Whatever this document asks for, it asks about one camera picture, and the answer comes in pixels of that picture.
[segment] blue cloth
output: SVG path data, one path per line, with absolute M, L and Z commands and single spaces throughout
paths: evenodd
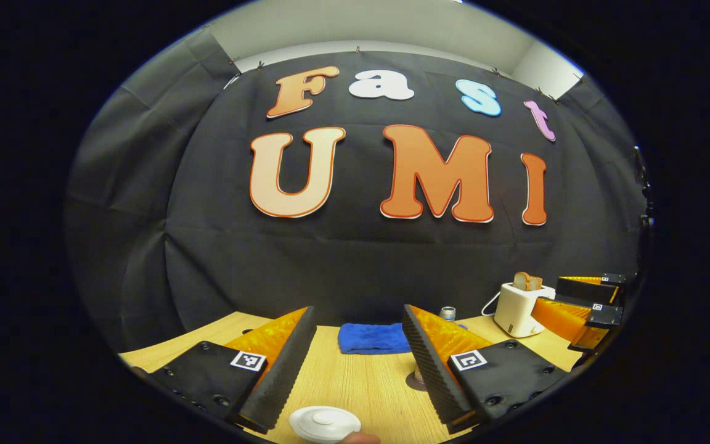
M 338 331 L 338 348 L 347 355 L 389 355 L 410 351 L 401 323 L 389 326 L 344 324 Z

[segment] wooden table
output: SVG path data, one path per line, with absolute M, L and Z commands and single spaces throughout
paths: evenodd
M 152 372 L 169 363 L 201 340 L 219 345 L 254 329 L 269 318 L 235 312 L 188 334 L 141 350 L 120 355 L 127 365 Z M 492 317 L 479 316 L 457 323 L 492 342 L 510 339 Z M 405 379 L 415 370 L 411 353 L 392 355 L 345 355 L 338 348 L 338 327 L 318 326 L 292 393 L 267 436 L 281 444 L 305 444 L 288 423 L 290 414 L 310 405 L 329 405 L 352 411 L 361 420 L 362 431 L 382 438 L 383 444 L 437 444 L 470 430 L 449 435 L 440 424 L 427 392 L 412 390 Z M 519 340 L 559 368 L 570 371 L 581 356 L 553 332 Z

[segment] ceiling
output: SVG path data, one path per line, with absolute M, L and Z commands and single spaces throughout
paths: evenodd
M 215 38 L 232 58 L 337 40 L 407 43 L 511 74 L 535 37 L 453 0 L 258 0 L 220 16 Z

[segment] power cord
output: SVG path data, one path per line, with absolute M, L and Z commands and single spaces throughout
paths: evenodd
M 484 314 L 484 310 L 487 309 L 487 307 L 490 306 L 490 304 L 493 303 L 498 298 L 498 296 L 500 296 L 500 292 L 498 292 L 498 294 L 496 294 L 495 297 L 492 298 L 489 302 L 487 302 L 487 305 L 485 305 L 484 308 L 481 309 L 481 315 L 483 315 L 483 316 L 494 316 L 495 315 L 494 313 L 490 313 L 490 314 L 486 315 L 486 314 Z

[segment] blue letter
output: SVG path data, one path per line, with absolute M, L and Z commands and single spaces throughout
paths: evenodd
M 456 88 L 465 94 L 462 102 L 472 112 L 485 113 L 493 117 L 500 115 L 500 104 L 498 104 L 498 95 L 485 84 L 479 84 L 470 80 L 457 80 Z

